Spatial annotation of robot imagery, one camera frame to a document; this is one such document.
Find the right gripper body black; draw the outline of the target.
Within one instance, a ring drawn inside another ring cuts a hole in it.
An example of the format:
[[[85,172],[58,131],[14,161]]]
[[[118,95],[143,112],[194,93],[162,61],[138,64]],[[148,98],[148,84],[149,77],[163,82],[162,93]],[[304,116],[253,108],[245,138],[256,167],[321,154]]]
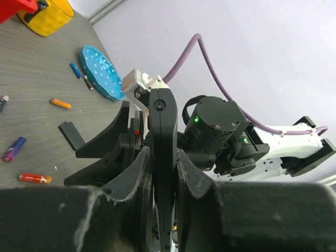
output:
[[[64,179],[65,186],[103,187],[128,168],[145,145],[144,116],[129,119],[130,102],[124,101],[113,121],[96,137],[76,149],[75,155],[96,162]]]

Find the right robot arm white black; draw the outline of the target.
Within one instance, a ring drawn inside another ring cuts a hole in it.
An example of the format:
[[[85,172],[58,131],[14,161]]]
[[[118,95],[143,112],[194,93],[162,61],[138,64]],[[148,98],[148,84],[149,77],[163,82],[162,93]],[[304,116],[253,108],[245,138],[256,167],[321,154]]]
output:
[[[182,112],[186,129],[177,147],[192,163],[217,181],[261,181],[270,177],[303,175],[335,154],[335,146],[321,137],[308,117],[286,134],[264,131],[248,122],[238,105],[218,97],[197,96]],[[64,130],[78,158],[96,161],[65,178],[65,185],[102,187],[125,170],[149,144],[148,125],[140,112],[129,118],[125,101],[112,123],[89,142],[76,129]]]

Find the red battery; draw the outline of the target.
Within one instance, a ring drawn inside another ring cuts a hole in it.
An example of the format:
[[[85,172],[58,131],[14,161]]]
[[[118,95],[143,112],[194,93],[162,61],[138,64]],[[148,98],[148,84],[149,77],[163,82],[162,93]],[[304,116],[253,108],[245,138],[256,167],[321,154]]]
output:
[[[50,176],[44,176],[39,174],[21,173],[18,176],[19,181],[50,184],[52,178]]]

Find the black battery cover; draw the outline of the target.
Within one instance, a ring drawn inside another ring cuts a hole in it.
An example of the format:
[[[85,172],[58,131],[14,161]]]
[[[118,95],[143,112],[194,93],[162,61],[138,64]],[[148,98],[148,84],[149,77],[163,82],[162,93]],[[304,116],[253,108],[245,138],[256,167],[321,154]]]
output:
[[[85,144],[84,139],[72,122],[63,122],[58,129],[74,151]]]

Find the purple battery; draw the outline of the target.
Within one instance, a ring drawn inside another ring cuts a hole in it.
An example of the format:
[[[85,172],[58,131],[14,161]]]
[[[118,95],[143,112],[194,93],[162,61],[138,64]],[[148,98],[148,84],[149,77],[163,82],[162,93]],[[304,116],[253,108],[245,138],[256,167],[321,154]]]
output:
[[[11,162],[16,154],[20,151],[23,145],[26,143],[27,139],[23,136],[19,137],[16,142],[7,150],[7,152],[2,157],[2,161]]]

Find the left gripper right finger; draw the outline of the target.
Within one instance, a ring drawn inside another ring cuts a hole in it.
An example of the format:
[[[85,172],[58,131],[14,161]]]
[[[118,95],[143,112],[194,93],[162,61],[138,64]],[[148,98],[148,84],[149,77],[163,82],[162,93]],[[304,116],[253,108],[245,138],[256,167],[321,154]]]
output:
[[[177,152],[179,251],[335,251],[335,192],[309,183],[215,182]]]

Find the black remote control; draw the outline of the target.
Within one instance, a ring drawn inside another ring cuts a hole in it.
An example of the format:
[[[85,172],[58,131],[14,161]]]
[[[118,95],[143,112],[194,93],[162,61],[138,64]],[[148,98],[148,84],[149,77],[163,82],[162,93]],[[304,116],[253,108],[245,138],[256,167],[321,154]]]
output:
[[[170,251],[177,149],[177,105],[170,89],[150,92],[149,126],[160,251]]]

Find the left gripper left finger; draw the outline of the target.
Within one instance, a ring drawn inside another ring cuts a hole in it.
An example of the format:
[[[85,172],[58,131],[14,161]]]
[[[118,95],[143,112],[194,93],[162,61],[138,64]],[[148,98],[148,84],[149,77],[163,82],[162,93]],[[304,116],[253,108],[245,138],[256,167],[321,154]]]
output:
[[[150,242],[149,148],[104,189],[1,189],[1,251],[145,251]]]

